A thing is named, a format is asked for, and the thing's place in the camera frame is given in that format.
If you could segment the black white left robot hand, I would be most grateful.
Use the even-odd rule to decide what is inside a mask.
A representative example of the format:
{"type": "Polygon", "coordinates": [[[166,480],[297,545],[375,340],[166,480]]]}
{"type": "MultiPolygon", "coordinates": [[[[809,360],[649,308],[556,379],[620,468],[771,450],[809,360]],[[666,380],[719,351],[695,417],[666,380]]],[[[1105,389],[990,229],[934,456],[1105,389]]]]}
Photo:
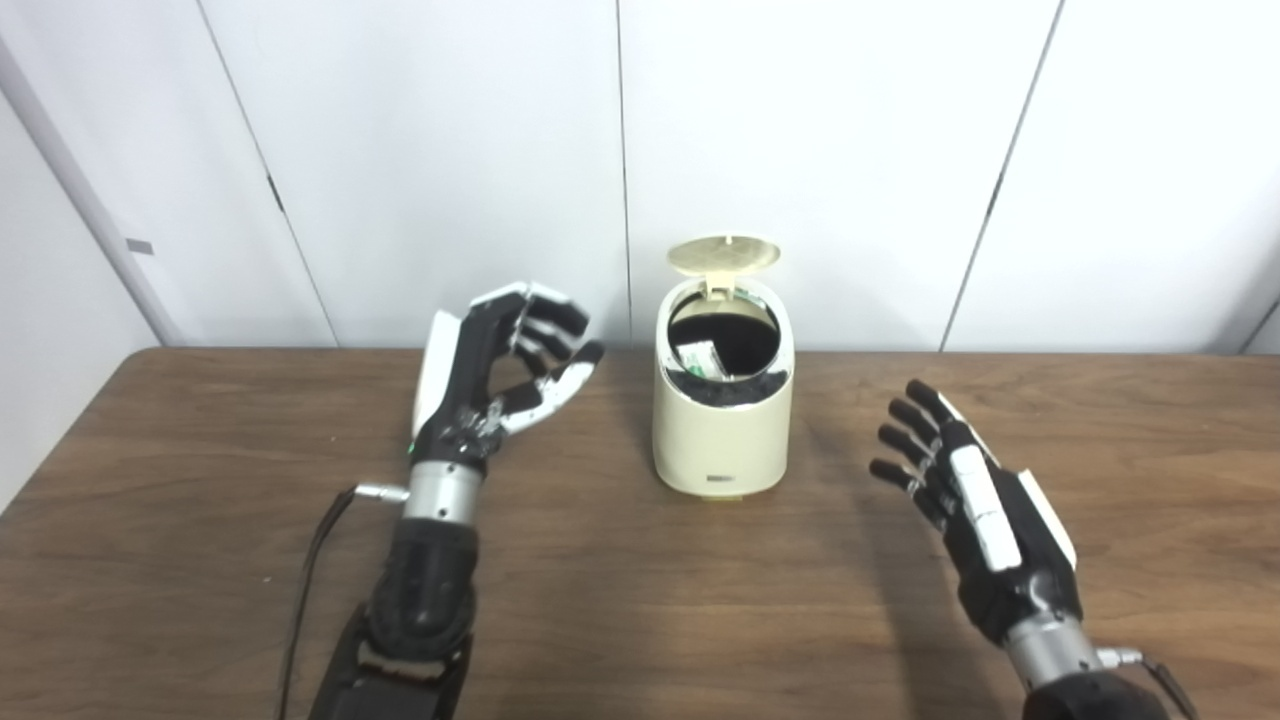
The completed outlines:
{"type": "Polygon", "coordinates": [[[438,311],[419,373],[410,464],[484,469],[508,437],[558,413],[604,357],[589,325],[570,296],[530,281],[479,295],[462,316],[438,311]]]}

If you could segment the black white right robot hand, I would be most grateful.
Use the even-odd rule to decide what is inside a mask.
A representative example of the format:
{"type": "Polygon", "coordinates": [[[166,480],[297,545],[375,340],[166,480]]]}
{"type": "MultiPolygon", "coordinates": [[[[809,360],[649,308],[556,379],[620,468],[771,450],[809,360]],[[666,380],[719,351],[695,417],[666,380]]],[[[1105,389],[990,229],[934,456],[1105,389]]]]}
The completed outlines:
{"type": "Polygon", "coordinates": [[[878,439],[900,457],[874,459],[869,471],[940,533],[970,624],[1002,644],[1029,618],[1083,620],[1076,552],[1036,478],[1006,468],[954,404],[919,379],[888,413],[878,439]]]}

